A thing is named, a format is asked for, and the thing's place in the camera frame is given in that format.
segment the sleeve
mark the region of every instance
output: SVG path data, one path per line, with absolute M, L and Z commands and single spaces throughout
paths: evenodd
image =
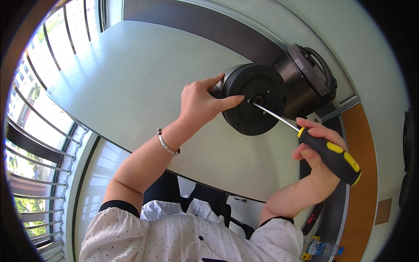
M 79 261 L 134 261 L 142 256 L 148 222 L 132 213 L 108 207 L 90 222 L 81 245 Z
M 273 218 L 255 230 L 250 241 L 278 261 L 299 261 L 303 232 L 283 218 Z

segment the black pants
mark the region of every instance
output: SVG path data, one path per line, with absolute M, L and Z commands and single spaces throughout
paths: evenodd
M 228 221 L 231 209 L 227 206 L 228 194 L 224 191 L 216 190 L 197 183 L 189 198 L 181 197 L 179 183 L 176 175 L 165 171 L 145 192 L 142 204 L 152 200 L 180 203 L 182 210 L 186 212 L 189 204 L 194 198 L 206 201 L 216 215 L 223 215 Z

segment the black round base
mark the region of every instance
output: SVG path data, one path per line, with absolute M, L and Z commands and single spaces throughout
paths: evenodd
M 223 97 L 244 95 L 238 106 L 223 111 L 225 120 L 244 135 L 260 135 L 276 125 L 278 120 L 253 105 L 260 104 L 282 116 L 285 109 L 285 84 L 272 67 L 247 64 L 228 77 L 222 89 Z

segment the floor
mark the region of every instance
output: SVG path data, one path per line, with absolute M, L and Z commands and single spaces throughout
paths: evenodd
M 121 163 L 129 155 L 129 152 L 122 150 L 104 139 L 101 139 L 98 143 L 80 191 L 76 214 L 77 219 L 75 222 L 76 254 L 80 253 L 81 243 L 83 242 L 87 227 L 101 206 L 106 186 Z M 181 196 L 190 195 L 196 184 L 179 176 L 178 183 Z M 258 227 L 259 214 L 264 205 L 263 203 L 234 196 L 229 196 L 227 203 L 231 206 L 232 217 L 253 228 Z M 230 223 L 230 229 L 241 237 L 245 237 L 244 231 L 235 224 Z

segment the woman's left hand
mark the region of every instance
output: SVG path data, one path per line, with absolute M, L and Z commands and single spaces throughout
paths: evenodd
M 197 132 L 220 112 L 233 108 L 243 101 L 244 96 L 229 96 L 216 99 L 211 96 L 213 87 L 224 77 L 221 73 L 213 78 L 187 84 L 181 96 L 181 114 L 177 119 L 187 132 Z

